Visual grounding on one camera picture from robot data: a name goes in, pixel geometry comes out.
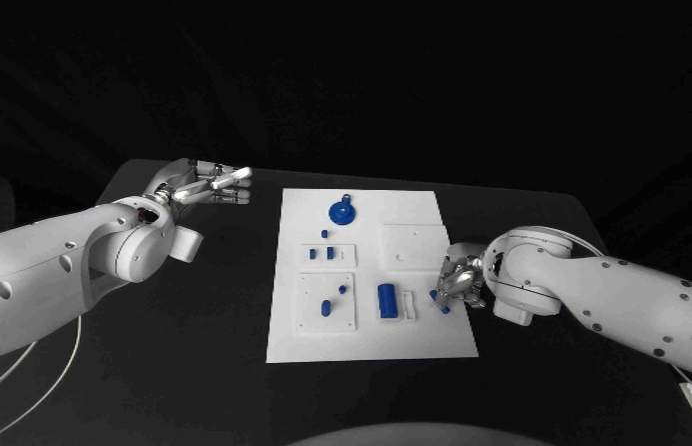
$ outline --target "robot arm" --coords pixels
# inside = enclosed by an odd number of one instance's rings
[[[197,202],[246,204],[249,168],[186,158],[122,198],[0,234],[0,355],[50,334],[166,257],[191,262],[202,235],[176,225]]]
[[[478,307],[467,296],[484,280],[496,316],[527,326],[565,303],[589,330],[692,370],[690,282],[610,256],[574,259],[572,246],[540,227],[509,231],[480,254],[478,245],[452,245],[435,291],[442,312],[450,297]]]

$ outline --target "small blue part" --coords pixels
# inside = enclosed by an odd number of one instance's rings
[[[432,301],[437,299],[437,290],[435,289],[429,292],[429,297],[432,298]],[[450,308],[448,307],[445,307],[441,311],[442,311],[442,314],[450,314]]]
[[[356,219],[356,210],[350,205],[350,194],[344,194],[341,201],[328,208],[328,219],[340,226],[350,224]]]
[[[331,301],[328,301],[328,299],[326,299],[321,302],[321,315],[324,317],[327,317],[330,314],[331,314]]]
[[[380,284],[377,286],[377,299],[379,299],[379,317],[396,318],[399,312],[396,310],[396,292],[393,284]]]

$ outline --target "hole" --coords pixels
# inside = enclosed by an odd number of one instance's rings
[[[11,285],[7,281],[0,281],[0,298],[10,299]]]
[[[69,258],[69,256],[63,254],[57,259],[57,262],[60,263],[65,272],[69,273],[72,271],[72,259]]]

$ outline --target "blue block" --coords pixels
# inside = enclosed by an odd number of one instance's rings
[[[379,317],[398,318],[399,311],[396,309],[396,291],[393,289],[393,284],[380,284],[377,286],[377,299]]]

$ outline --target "table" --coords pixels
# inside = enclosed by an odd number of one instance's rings
[[[98,204],[140,194],[166,163],[128,161]],[[72,369],[3,443],[284,445],[426,421],[553,444],[689,444],[692,411],[669,366],[584,329],[565,308],[526,328],[468,309],[480,358],[265,364],[282,188],[432,190],[451,242],[543,225],[605,248],[563,194],[262,169],[252,179],[249,205],[197,205],[183,218],[204,236],[194,262],[168,258],[83,315]],[[36,391],[47,389],[73,334],[72,322],[39,342],[16,385],[33,374]],[[11,386],[3,400],[29,401]]]

